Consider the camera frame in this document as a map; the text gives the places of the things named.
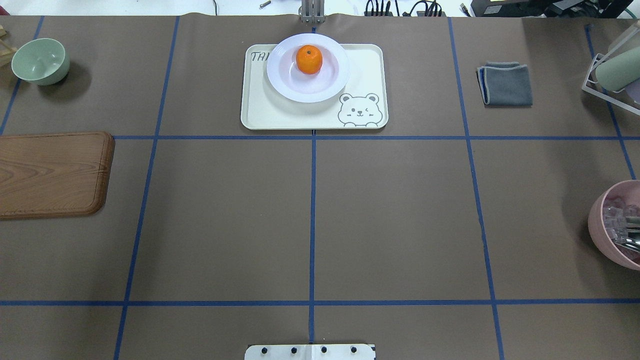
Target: cartoon bear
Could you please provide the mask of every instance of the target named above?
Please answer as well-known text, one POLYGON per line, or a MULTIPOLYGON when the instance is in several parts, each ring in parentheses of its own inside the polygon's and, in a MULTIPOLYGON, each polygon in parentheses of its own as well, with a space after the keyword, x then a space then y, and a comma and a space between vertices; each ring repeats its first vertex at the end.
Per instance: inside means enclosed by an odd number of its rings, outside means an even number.
POLYGON ((340 95, 342 107, 338 112, 338 120, 344 127, 377 127, 382 121, 382 112, 378 108, 380 98, 376 94, 365 97, 340 95))

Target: orange fruit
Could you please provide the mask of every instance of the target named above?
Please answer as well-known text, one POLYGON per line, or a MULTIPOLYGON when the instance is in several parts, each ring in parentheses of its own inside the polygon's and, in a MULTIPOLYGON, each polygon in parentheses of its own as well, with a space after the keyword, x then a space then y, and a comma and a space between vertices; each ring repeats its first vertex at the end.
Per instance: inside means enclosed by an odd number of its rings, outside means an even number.
POLYGON ((296 53, 296 65, 305 74, 315 74, 322 67, 322 53, 313 45, 304 45, 296 53))

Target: gray washcloth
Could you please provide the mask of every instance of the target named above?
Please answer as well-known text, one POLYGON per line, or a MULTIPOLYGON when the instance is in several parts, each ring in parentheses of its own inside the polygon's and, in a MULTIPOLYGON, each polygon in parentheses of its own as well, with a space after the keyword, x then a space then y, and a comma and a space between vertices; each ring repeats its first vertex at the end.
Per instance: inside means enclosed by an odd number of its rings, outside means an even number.
POLYGON ((526 65, 488 61, 477 68, 478 83, 486 105, 531 106, 531 81, 526 65))

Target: wood grain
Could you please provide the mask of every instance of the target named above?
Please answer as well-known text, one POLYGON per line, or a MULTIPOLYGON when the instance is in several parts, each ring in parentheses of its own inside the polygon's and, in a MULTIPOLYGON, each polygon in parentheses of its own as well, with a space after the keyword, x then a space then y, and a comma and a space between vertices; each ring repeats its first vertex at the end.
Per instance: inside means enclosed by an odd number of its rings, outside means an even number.
POLYGON ((0 219, 98 211, 114 146, 102 131, 0 136, 0 219))

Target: wooden cutting board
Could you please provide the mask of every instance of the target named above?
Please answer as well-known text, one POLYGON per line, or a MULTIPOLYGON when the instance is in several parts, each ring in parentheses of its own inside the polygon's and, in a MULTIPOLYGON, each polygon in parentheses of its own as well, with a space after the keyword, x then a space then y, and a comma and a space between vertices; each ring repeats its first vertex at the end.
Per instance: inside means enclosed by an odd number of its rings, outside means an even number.
POLYGON ((98 211, 114 146, 102 131, 0 136, 0 219, 98 211))

